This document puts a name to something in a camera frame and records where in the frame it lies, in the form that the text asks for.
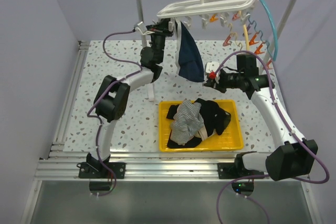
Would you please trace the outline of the navy blue underwear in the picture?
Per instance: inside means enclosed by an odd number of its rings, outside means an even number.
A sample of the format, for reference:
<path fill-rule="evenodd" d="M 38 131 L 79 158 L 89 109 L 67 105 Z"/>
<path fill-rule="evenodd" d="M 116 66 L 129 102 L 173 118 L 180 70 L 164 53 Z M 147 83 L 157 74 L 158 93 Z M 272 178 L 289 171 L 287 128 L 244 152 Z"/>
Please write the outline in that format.
<path fill-rule="evenodd" d="M 204 82 L 204 65 L 197 44 L 182 22 L 175 23 L 178 76 L 196 83 Z"/>

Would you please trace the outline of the blue round clip hanger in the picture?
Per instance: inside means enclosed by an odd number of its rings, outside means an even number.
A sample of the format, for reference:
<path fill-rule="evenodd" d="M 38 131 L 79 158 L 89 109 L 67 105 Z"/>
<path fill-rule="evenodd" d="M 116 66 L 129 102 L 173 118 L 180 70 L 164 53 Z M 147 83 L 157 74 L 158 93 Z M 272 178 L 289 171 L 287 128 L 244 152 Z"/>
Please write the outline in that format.
<path fill-rule="evenodd" d="M 278 55 L 278 48 L 279 48 L 278 35 L 277 35 L 276 27 L 275 27 L 275 21 L 270 11 L 270 8 L 268 7 L 265 0 L 259 0 L 259 1 L 261 2 L 261 5 L 263 6 L 264 11 L 269 19 L 270 27 L 271 27 L 271 31 L 273 35 L 272 44 L 267 40 L 263 41 L 262 36 L 260 36 L 260 40 L 262 42 L 265 42 L 267 45 L 267 55 L 265 56 L 269 56 L 269 60 L 266 60 L 266 58 L 264 58 L 264 61 L 266 61 L 267 69 L 270 69 L 270 64 L 273 64 L 273 60 L 276 60 L 277 55 Z"/>

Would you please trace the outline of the black underwear beige waistband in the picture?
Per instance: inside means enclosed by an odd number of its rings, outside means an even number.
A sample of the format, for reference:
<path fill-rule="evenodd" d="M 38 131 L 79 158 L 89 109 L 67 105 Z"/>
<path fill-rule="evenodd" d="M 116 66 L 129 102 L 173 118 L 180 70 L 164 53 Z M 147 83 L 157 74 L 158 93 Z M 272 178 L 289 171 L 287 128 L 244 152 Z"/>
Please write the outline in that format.
<path fill-rule="evenodd" d="M 222 135 L 231 121 L 231 114 L 222 109 L 216 102 L 197 99 L 195 103 L 201 105 L 200 115 L 204 126 L 198 131 L 202 140 L 206 140 L 214 134 Z"/>

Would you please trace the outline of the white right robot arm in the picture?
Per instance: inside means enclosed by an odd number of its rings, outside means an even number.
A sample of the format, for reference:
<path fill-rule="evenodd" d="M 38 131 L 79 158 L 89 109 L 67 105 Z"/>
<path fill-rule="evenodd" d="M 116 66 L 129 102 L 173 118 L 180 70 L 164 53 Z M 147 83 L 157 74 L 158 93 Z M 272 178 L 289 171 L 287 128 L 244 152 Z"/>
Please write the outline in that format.
<path fill-rule="evenodd" d="M 246 51 L 236 56 L 237 71 L 227 73 L 218 62 L 205 65 L 206 87 L 221 93 L 240 89 L 258 109 L 272 136 L 275 150 L 271 154 L 245 152 L 237 154 L 234 172 L 240 178 L 267 173 L 274 181 L 308 175 L 318 146 L 307 140 L 295 127 L 282 106 L 268 74 L 259 74 L 257 57 Z"/>

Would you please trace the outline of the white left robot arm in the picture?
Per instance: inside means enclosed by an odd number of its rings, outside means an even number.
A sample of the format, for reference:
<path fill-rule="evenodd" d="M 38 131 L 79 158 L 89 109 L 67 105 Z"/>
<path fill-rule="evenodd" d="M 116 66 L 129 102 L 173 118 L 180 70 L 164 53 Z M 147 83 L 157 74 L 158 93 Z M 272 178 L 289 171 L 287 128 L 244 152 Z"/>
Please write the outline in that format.
<path fill-rule="evenodd" d="M 125 163 L 110 163 L 110 144 L 113 131 L 118 119 L 127 108 L 129 94 L 147 84 L 155 82 L 162 72 L 165 40 L 173 35 L 173 22 L 169 18 L 161 19 L 152 25 L 138 23 L 133 32 L 139 31 L 143 35 L 150 35 L 149 46 L 140 52 L 138 71 L 122 78 L 105 76 L 94 99 L 93 106 L 87 116 L 99 120 L 99 127 L 95 138 L 95 145 L 86 160 L 77 164 L 79 178 L 111 178 L 123 179 Z"/>

